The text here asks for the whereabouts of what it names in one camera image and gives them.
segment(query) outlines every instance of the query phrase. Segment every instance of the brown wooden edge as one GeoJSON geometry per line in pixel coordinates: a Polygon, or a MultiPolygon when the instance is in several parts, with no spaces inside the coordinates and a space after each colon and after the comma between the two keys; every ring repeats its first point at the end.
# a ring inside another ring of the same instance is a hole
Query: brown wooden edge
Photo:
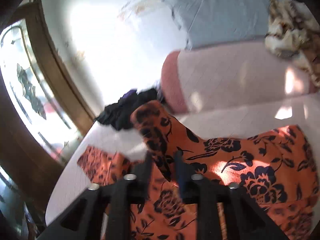
{"type": "Polygon", "coordinates": [[[78,88],[76,87],[76,85],[74,84],[72,78],[70,77],[70,74],[65,66],[65,64],[63,63],[62,59],[60,58],[60,56],[58,55],[56,49],[55,49],[55,45],[53,43],[53,40],[49,34],[49,30],[47,27],[47,24],[45,22],[45,18],[44,18],[44,11],[43,11],[43,7],[42,7],[42,2],[41,0],[35,0],[35,2],[37,3],[38,7],[39,7],[39,11],[40,11],[40,21],[44,30],[44,34],[47,38],[49,47],[51,49],[52,55],[54,57],[54,59],[56,60],[56,63],[60,69],[60,71],[62,72],[64,78],[67,80],[70,89],[72,90],[72,92],[74,93],[74,95],[76,96],[76,98],[79,100],[79,103],[82,105],[82,107],[85,109],[85,111],[87,112],[87,114],[89,115],[89,117],[93,119],[96,117],[95,114],[93,113],[93,111],[91,110],[91,108],[88,106],[88,104],[86,103],[86,101],[84,100],[84,98],[82,97],[81,93],[79,92],[78,88]]]}

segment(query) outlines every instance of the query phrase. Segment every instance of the glass panel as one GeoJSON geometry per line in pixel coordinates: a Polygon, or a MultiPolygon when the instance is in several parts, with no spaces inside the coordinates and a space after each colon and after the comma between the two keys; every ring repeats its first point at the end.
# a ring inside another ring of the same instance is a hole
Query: glass panel
{"type": "Polygon", "coordinates": [[[24,124],[55,160],[65,163],[82,140],[44,79],[33,53],[25,20],[0,35],[0,67],[11,100],[24,124]]]}

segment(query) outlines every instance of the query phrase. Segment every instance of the folded orange cloth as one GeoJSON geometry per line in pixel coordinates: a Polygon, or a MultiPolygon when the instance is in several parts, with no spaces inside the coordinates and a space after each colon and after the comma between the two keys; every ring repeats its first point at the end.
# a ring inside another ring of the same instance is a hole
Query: folded orange cloth
{"type": "MultiPolygon", "coordinates": [[[[168,114],[158,101],[132,113],[131,120],[153,155],[149,200],[131,205],[131,239],[196,239],[196,206],[184,205],[174,181],[173,155],[222,185],[237,182],[291,240],[307,239],[319,182],[307,138],[286,126],[247,139],[202,139],[168,114]]],[[[130,162],[88,147],[78,160],[92,182],[116,182],[130,162]]]]}

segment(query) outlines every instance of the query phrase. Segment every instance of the black cloth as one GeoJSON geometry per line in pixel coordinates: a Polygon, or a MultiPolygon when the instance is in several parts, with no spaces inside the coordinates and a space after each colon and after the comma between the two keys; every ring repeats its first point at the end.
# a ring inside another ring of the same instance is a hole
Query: black cloth
{"type": "Polygon", "coordinates": [[[117,103],[108,105],[104,111],[94,120],[103,125],[111,124],[114,129],[131,129],[133,124],[130,116],[139,106],[157,99],[157,91],[152,88],[139,94],[132,93],[127,97],[121,97],[117,103]]]}

